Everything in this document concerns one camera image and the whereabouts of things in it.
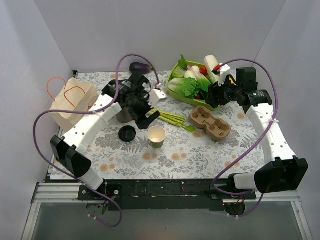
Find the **green paper coffee cup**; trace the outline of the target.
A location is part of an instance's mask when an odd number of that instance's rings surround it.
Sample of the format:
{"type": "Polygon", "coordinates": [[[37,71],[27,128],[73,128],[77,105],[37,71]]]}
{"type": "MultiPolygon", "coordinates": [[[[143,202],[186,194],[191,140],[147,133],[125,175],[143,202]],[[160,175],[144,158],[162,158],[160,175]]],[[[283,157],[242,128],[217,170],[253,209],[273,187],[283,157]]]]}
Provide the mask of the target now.
{"type": "Polygon", "coordinates": [[[161,126],[153,126],[148,130],[147,137],[150,141],[151,146],[155,149],[159,149],[164,144],[166,131],[161,126]]]}

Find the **black plastic cup lid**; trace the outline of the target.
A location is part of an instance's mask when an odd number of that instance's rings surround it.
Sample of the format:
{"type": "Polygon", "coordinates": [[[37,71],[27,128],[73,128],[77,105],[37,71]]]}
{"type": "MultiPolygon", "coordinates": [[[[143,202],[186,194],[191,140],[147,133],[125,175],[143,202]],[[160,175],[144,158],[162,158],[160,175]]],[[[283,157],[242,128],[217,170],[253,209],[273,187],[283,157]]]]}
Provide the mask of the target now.
{"type": "Polygon", "coordinates": [[[129,143],[135,139],[136,130],[133,126],[125,125],[119,130],[118,137],[121,141],[129,143]]]}

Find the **brown pulp cup carrier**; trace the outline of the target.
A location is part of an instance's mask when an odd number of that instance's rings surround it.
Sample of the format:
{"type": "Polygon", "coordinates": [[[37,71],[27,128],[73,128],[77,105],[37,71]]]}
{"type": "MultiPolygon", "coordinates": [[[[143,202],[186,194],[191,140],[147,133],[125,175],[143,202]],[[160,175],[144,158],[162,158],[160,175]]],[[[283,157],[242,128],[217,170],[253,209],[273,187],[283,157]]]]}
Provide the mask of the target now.
{"type": "Polygon", "coordinates": [[[204,106],[197,106],[190,113],[190,120],[215,141],[223,141],[231,132],[231,125],[221,118],[215,118],[213,113],[204,106]]]}

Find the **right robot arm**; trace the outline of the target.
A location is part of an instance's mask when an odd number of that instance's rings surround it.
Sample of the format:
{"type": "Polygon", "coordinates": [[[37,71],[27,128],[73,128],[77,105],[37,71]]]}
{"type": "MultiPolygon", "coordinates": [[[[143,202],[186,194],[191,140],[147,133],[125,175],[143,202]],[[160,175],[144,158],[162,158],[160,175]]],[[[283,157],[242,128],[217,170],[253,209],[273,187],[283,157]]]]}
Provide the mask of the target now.
{"type": "Polygon", "coordinates": [[[237,199],[248,191],[267,194],[296,190],[308,170],[308,163],[298,158],[286,141],[275,118],[275,103],[267,90],[258,89],[256,69],[238,68],[236,77],[232,77],[231,68],[219,64],[212,72],[219,80],[208,88],[206,102],[213,108],[229,102],[236,102],[243,108],[258,134],[265,162],[255,172],[229,175],[223,193],[237,199]]]}

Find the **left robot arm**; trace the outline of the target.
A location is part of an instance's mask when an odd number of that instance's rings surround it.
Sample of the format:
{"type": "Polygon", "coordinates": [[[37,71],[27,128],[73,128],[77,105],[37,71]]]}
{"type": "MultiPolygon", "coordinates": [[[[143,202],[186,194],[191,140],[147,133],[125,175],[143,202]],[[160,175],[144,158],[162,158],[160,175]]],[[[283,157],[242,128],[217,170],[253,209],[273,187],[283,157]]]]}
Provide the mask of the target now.
{"type": "Polygon", "coordinates": [[[159,102],[165,101],[167,95],[155,87],[141,73],[134,72],[129,79],[112,80],[102,90],[97,101],[90,109],[90,114],[81,118],[61,137],[54,136],[51,141],[53,154],[75,178],[89,188],[89,194],[95,200],[106,196],[104,179],[93,169],[92,162],[84,156],[88,146],[96,135],[107,126],[109,120],[126,109],[131,119],[140,130],[146,130],[160,113],[150,116],[147,113],[159,102]]]}

